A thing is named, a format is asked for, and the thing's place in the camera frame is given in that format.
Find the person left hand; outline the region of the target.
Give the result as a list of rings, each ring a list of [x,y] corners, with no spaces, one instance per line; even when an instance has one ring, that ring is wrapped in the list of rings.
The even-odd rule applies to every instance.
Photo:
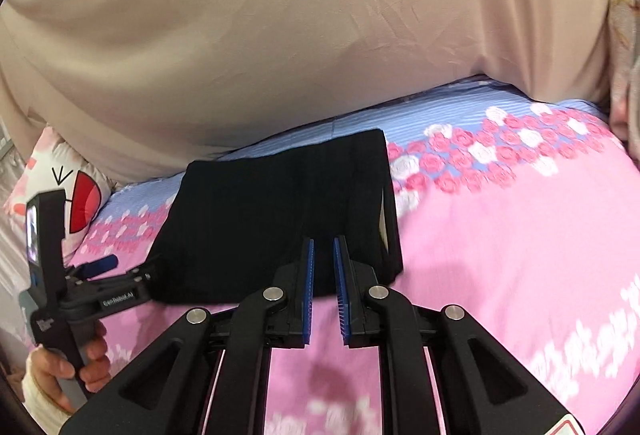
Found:
[[[89,362],[79,371],[81,381],[90,393],[97,393],[111,381],[111,361],[108,359],[106,328],[101,321],[94,325],[94,335],[85,346]],[[76,371],[64,357],[38,346],[29,354],[32,363],[32,375],[39,388],[49,399],[67,413],[74,413],[76,408],[62,391],[58,381],[76,383]]]

